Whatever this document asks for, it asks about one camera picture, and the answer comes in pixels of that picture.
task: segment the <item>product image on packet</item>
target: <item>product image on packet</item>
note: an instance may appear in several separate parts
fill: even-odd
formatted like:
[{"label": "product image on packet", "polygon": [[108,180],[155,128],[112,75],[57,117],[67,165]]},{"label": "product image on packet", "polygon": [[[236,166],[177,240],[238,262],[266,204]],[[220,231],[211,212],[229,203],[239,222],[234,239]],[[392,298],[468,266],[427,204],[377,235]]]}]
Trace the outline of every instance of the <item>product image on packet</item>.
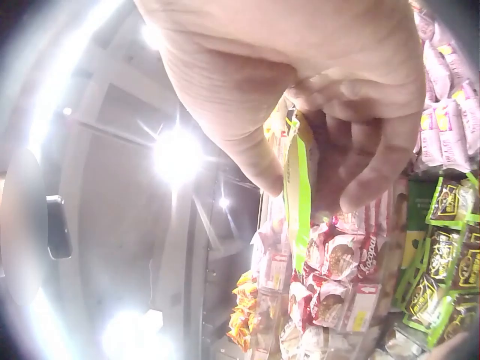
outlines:
[{"label": "product image on packet", "polygon": [[475,200],[474,190],[440,177],[426,223],[461,230]]},{"label": "product image on packet", "polygon": [[342,313],[347,288],[314,273],[308,279],[307,289],[314,291],[310,305],[313,323],[319,326],[335,327]]},{"label": "product image on packet", "polygon": [[427,274],[438,284],[450,282],[460,244],[460,231],[435,228],[430,238]]},{"label": "product image on packet", "polygon": [[433,348],[466,331],[473,322],[478,322],[479,296],[457,294],[453,301],[446,302],[440,319],[432,325],[428,346]]},{"label": "product image on packet", "polygon": [[357,275],[363,235],[338,235],[325,244],[321,273],[332,280],[350,281]]}]

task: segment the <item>red and white packet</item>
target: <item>red and white packet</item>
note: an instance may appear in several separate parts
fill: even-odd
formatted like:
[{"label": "red and white packet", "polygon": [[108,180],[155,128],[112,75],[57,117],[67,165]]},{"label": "red and white packet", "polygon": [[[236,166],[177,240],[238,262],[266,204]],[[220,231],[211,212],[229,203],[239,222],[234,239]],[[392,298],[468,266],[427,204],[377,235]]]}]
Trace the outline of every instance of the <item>red and white packet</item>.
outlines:
[{"label": "red and white packet", "polygon": [[360,249],[357,277],[360,280],[380,280],[387,239],[380,235],[366,235]]},{"label": "red and white packet", "polygon": [[310,241],[307,246],[305,263],[316,270],[320,270],[324,263],[324,244],[329,240],[330,228],[326,223],[314,226],[310,229]]},{"label": "red and white packet", "polygon": [[290,292],[288,294],[288,313],[293,323],[302,333],[305,332],[306,326],[311,322],[310,303],[313,294],[298,281],[290,284]]},{"label": "red and white packet", "polygon": [[335,327],[340,320],[347,287],[313,273],[307,280],[307,289],[314,291],[310,309],[312,322],[318,326]]},{"label": "red and white packet", "polygon": [[392,190],[389,189],[381,197],[353,213],[338,213],[333,216],[330,219],[330,225],[334,225],[346,234],[365,235],[375,232],[381,236],[388,236],[392,196]]},{"label": "red and white packet", "polygon": [[345,234],[327,242],[321,274],[332,280],[352,280],[357,275],[363,238],[364,235]]}]

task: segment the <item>snack packet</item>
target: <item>snack packet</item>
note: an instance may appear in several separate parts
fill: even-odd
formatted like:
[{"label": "snack packet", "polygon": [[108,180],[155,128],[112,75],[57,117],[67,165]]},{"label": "snack packet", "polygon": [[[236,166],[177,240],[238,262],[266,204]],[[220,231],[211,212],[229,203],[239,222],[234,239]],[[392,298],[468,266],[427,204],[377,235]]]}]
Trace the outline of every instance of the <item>snack packet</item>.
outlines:
[{"label": "snack packet", "polygon": [[365,236],[360,248],[360,262],[357,276],[359,279],[380,281],[380,271],[385,259],[386,242],[383,236]]},{"label": "snack packet", "polygon": [[450,73],[452,74],[452,87],[460,86],[467,78],[465,77],[465,68],[462,60],[455,52],[451,44],[442,45],[437,48],[447,61]]},{"label": "snack packet", "polygon": [[395,329],[390,329],[385,336],[385,350],[394,359],[404,360],[415,360],[423,352],[417,344]]},{"label": "snack packet", "polygon": [[420,120],[421,159],[427,166],[443,163],[442,145],[436,117],[432,108],[423,112]]},{"label": "snack packet", "polygon": [[437,104],[435,117],[439,128],[444,168],[454,168],[464,173],[469,172],[465,132],[457,103],[452,100],[444,100]]},{"label": "snack packet", "polygon": [[327,224],[314,226],[310,229],[310,241],[307,246],[305,263],[320,270],[324,263],[325,242],[330,240],[332,231]]},{"label": "snack packet", "polygon": [[328,327],[307,325],[301,337],[299,355],[300,359],[324,359],[332,349],[348,351],[350,345],[344,336]]},{"label": "snack packet", "polygon": [[310,303],[313,294],[300,282],[290,284],[288,313],[295,326],[305,332],[307,324],[311,321]]},{"label": "snack packet", "polygon": [[314,292],[310,309],[315,325],[335,327],[342,314],[347,288],[340,283],[328,280],[319,273],[310,275],[307,289]]},{"label": "snack packet", "polygon": [[420,39],[423,41],[431,40],[435,31],[434,22],[419,11],[413,12],[413,18],[415,19]]},{"label": "snack packet", "polygon": [[465,81],[452,94],[452,98],[460,106],[465,138],[467,140],[467,153],[475,155],[480,148],[480,105],[470,81]]},{"label": "snack packet", "polygon": [[453,338],[465,331],[473,322],[478,322],[479,296],[455,295],[453,301],[444,302],[440,319],[433,325],[429,336],[428,346],[436,345]]},{"label": "snack packet", "polygon": [[437,101],[437,96],[435,95],[435,89],[433,88],[433,83],[428,75],[427,69],[425,70],[425,105],[424,109],[432,106],[434,102]]},{"label": "snack packet", "polygon": [[458,293],[475,293],[480,288],[480,248],[475,243],[463,242],[450,285]]},{"label": "snack packet", "polygon": [[363,235],[338,235],[326,243],[322,275],[332,280],[353,279],[357,275],[363,238]]},{"label": "snack packet", "polygon": [[452,43],[452,36],[447,31],[446,27],[441,25],[438,21],[435,21],[435,31],[433,32],[432,45],[435,48],[439,48],[443,45]]},{"label": "snack packet", "polygon": [[460,231],[433,227],[428,239],[427,274],[438,284],[448,285],[460,250]]},{"label": "snack packet", "polygon": [[288,239],[294,268],[301,272],[310,239],[312,185],[316,179],[318,149],[307,121],[298,111],[290,128],[291,142],[284,167],[284,201]]},{"label": "snack packet", "polygon": [[423,46],[423,63],[430,76],[437,98],[448,98],[452,86],[452,75],[448,63],[430,41],[426,41]]},{"label": "snack packet", "polygon": [[440,287],[427,273],[423,273],[407,300],[405,311],[419,320],[429,318],[428,315],[435,314],[445,294],[444,288]]},{"label": "snack packet", "polygon": [[472,189],[440,177],[425,222],[461,230],[474,200]]},{"label": "snack packet", "polygon": [[282,359],[296,360],[300,347],[301,333],[290,319],[280,333]]}]

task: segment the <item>finger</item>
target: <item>finger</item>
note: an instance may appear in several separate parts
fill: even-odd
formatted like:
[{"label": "finger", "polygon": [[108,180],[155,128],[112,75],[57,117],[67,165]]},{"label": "finger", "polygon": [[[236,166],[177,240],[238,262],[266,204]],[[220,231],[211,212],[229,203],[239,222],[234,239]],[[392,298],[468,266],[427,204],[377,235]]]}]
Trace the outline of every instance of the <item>finger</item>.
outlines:
[{"label": "finger", "polygon": [[339,177],[345,184],[350,184],[371,162],[380,143],[382,132],[381,120],[352,123],[352,147],[345,162],[338,170]]},{"label": "finger", "polygon": [[382,121],[382,138],[375,156],[340,197],[351,212],[380,196],[399,176],[415,146],[421,112]]},{"label": "finger", "polygon": [[181,102],[253,183],[279,195],[283,170],[262,126],[293,82],[293,69],[207,50],[179,34],[166,41],[161,55]]}]

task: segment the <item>ceiling light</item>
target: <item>ceiling light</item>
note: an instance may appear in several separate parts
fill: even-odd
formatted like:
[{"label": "ceiling light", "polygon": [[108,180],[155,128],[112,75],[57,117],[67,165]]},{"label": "ceiling light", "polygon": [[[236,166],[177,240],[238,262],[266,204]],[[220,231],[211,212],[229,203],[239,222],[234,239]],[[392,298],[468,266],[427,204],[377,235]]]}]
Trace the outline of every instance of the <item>ceiling light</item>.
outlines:
[{"label": "ceiling light", "polygon": [[142,27],[142,36],[152,50],[160,49],[160,44],[163,43],[163,40],[160,31],[154,25],[144,24]]},{"label": "ceiling light", "polygon": [[198,140],[179,126],[160,133],[154,156],[158,173],[174,189],[193,180],[203,162]]},{"label": "ceiling light", "polygon": [[230,200],[227,198],[222,197],[219,201],[218,204],[220,205],[221,208],[226,209],[228,205],[230,204]]}]

